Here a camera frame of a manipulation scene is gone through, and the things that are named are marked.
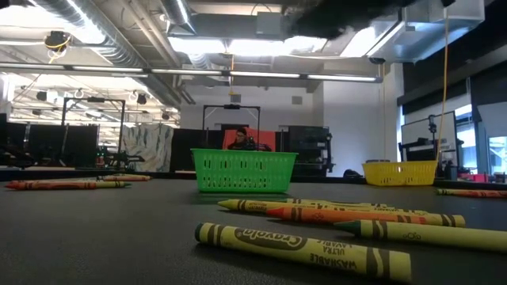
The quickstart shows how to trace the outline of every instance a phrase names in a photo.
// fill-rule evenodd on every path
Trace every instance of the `crayon tip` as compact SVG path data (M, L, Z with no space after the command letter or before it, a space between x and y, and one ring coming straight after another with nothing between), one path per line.
M334 223L334 227L356 236L361 235L361 221L336 222Z
M283 218L284 217L284 209L277 208L272 210L267 210L266 214L272 217Z

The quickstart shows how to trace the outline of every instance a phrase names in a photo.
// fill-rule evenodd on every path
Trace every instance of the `yellow plastic basket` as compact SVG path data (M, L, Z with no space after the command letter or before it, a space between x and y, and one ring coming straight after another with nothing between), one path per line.
M372 162L364 163L363 170L372 185L432 185L436 161Z

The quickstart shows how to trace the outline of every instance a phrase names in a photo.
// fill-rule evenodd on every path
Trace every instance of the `green plastic basket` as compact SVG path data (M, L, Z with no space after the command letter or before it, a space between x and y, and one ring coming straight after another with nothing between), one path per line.
M243 150L192 152L201 192L286 192L297 155Z

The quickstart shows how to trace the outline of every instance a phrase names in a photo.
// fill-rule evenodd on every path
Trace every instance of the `green crayon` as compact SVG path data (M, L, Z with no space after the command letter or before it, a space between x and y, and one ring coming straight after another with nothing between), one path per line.
M404 283L411 280L408 253L209 222L199 224L195 235L204 244Z
M369 220L337 222L334 226L339 230L365 238L450 245L507 253L507 232L505 231Z

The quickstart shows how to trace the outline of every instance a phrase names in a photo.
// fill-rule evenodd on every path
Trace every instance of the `table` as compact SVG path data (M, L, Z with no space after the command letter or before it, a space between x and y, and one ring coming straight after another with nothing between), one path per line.
M461 214L467 226L507 230L507 201L436 196L432 188L291 184L290 197L389 203ZM330 228L295 226L221 211L216 201L246 195L199 194L194 180L151 180L129 189L0 192L0 284L378 284L325 268L198 245L199 222L405 251L414 284L506 284L507 256L466 249L353 239Z

